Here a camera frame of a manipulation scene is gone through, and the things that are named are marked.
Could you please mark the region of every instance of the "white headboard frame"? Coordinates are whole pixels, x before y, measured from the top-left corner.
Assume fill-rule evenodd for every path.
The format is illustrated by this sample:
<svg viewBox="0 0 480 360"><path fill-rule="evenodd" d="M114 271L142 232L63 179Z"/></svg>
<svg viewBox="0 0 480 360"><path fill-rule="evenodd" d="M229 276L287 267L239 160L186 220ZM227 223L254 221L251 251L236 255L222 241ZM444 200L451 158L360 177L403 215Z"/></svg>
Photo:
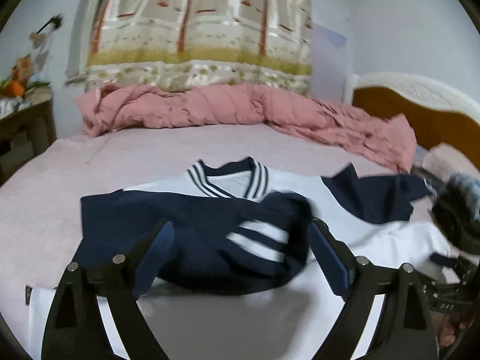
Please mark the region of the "white headboard frame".
<svg viewBox="0 0 480 360"><path fill-rule="evenodd" d="M342 101L352 104L353 93L358 88L389 88L413 103L424 107L457 111L480 124L480 103L451 86L424 76L407 73L381 72L366 75L350 75L343 91Z"/></svg>

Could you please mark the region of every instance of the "pink comforter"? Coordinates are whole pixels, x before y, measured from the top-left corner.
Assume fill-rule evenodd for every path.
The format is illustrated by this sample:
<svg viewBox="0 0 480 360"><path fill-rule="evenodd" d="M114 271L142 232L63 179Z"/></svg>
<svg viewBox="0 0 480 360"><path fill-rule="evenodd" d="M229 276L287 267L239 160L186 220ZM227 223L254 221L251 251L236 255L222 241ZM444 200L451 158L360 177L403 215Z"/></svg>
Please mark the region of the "pink comforter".
<svg viewBox="0 0 480 360"><path fill-rule="evenodd" d="M85 132L265 123L295 137L338 145L395 171L409 171L417 142L404 115L382 120L360 108L264 85L207 85L168 93L150 85L107 84L77 99Z"/></svg>

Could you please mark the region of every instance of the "wooden cabinet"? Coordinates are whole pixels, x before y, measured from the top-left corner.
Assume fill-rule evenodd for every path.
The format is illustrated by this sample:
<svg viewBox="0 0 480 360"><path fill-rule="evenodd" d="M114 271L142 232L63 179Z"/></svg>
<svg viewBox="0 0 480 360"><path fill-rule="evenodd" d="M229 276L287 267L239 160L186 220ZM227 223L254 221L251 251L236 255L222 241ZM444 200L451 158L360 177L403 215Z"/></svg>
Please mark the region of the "wooden cabinet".
<svg viewBox="0 0 480 360"><path fill-rule="evenodd" d="M52 93L50 89L35 91L28 100L32 106L0 119L0 143L11 141L20 131L26 131L31 142L33 157L42 154L56 140L55 124L52 112ZM0 163L0 185L11 175L2 170Z"/></svg>

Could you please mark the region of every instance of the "curtain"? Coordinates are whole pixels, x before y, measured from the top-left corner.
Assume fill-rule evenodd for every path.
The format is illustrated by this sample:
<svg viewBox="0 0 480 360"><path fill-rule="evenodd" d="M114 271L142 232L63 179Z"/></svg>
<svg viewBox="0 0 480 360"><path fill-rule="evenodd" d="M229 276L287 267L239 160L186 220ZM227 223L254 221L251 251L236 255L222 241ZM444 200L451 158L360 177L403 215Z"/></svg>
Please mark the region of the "curtain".
<svg viewBox="0 0 480 360"><path fill-rule="evenodd" d="M311 0L101 0L87 82L310 90Z"/></svg>

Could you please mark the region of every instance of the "white wall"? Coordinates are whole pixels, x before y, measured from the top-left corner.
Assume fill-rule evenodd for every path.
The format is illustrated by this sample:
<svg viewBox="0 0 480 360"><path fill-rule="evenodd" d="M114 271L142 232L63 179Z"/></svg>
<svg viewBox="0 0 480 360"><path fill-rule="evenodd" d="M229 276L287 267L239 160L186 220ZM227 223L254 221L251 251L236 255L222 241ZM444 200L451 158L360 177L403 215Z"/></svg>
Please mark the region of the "white wall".
<svg viewBox="0 0 480 360"><path fill-rule="evenodd" d="M312 97L341 100L344 82L353 72L351 9L354 0L312 0ZM326 36L330 29L346 38L344 45Z"/></svg>
<svg viewBox="0 0 480 360"><path fill-rule="evenodd" d="M49 54L40 78L52 82L54 119L59 138L79 130L81 115L75 97L84 85L65 87L71 29L80 0L22 0L0 33L0 77L8 76L16 59L33 52L28 40L50 17L63 15L63 26L49 39Z"/></svg>
<svg viewBox="0 0 480 360"><path fill-rule="evenodd" d="M354 72L402 71L480 102L480 35L458 0L355 0Z"/></svg>

